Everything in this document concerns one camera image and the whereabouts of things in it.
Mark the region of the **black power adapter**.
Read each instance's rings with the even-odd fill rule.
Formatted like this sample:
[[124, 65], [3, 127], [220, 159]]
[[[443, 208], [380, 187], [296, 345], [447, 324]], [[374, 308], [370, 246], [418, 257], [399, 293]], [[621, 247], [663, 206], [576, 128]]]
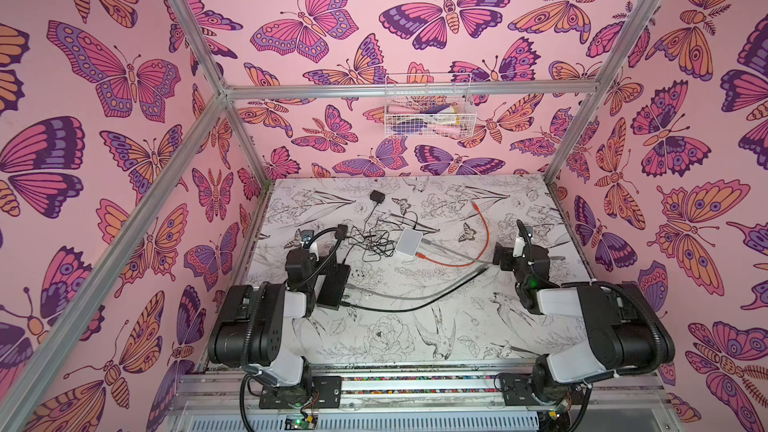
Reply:
[[340, 224], [342, 242], [348, 244], [342, 263], [346, 264], [354, 254], [363, 263], [374, 263], [390, 258], [395, 253], [396, 242], [386, 229], [368, 229]]
[[387, 196], [378, 190], [369, 194], [372, 202], [370, 210], [365, 214], [361, 226], [351, 226], [348, 232], [350, 239], [359, 242], [374, 242], [392, 239], [395, 234], [402, 233], [407, 241], [424, 240], [429, 235], [438, 232], [420, 220], [418, 213], [412, 209], [407, 199], [390, 198], [396, 206], [396, 212], [381, 211]]

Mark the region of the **white network switch box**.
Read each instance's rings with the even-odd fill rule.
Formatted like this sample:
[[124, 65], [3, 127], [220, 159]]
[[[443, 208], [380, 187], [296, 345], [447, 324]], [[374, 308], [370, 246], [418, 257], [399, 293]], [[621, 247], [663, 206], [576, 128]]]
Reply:
[[419, 251], [424, 234], [416, 229], [405, 229], [398, 239], [395, 252], [403, 256], [415, 257]]

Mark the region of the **black network switch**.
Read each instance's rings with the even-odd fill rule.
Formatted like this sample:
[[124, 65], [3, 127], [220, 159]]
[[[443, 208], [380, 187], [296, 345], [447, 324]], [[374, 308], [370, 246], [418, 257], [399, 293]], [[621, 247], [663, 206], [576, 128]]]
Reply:
[[351, 268], [346, 264], [335, 264], [326, 274], [317, 296], [320, 308], [338, 310], [344, 297]]

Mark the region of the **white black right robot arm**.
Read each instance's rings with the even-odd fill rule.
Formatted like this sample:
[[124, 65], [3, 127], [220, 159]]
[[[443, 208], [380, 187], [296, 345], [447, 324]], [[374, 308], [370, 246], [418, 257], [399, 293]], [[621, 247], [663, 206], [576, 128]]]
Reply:
[[532, 242], [522, 221], [516, 226], [514, 246], [497, 244], [493, 263], [513, 274], [522, 307], [532, 315], [580, 319], [586, 331], [582, 342], [536, 359], [531, 385], [538, 396], [650, 374], [674, 360], [673, 339], [638, 285], [597, 280], [558, 285], [549, 279], [549, 250]]

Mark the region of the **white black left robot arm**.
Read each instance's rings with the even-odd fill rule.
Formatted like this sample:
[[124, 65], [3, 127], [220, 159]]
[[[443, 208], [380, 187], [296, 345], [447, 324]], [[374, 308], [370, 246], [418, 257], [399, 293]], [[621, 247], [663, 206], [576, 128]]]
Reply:
[[348, 227], [339, 224], [289, 250], [283, 283], [230, 287], [207, 344], [209, 361], [239, 368], [272, 390], [310, 391], [308, 360], [282, 348], [283, 325], [310, 317], [316, 307], [340, 307], [350, 267], [337, 251], [347, 236]]

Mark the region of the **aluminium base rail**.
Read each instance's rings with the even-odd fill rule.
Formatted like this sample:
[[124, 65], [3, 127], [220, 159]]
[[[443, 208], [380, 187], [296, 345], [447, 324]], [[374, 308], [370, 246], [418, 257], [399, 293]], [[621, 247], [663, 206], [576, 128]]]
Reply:
[[533, 400], [529, 362], [480, 365], [319, 366], [303, 409], [275, 408], [238, 372], [184, 378], [164, 431], [681, 431], [654, 375], [584, 386], [556, 405]]

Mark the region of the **aluminium frame post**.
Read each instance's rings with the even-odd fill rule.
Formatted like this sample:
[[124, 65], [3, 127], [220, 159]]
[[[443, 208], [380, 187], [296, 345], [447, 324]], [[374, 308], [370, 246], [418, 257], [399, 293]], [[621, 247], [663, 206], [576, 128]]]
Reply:
[[267, 178], [263, 170], [260, 156], [250, 135], [245, 129], [233, 101], [229, 97], [230, 87], [223, 79], [223, 74], [218, 70], [213, 55], [205, 42], [202, 29], [194, 17], [192, 9], [187, 0], [168, 0], [177, 21], [185, 33], [190, 50], [198, 59], [199, 67], [203, 76], [213, 91], [211, 99], [214, 109], [218, 114], [224, 114], [233, 127], [235, 137], [238, 139], [243, 152], [249, 162], [249, 165], [256, 178], [263, 186], [267, 186], [271, 181]]

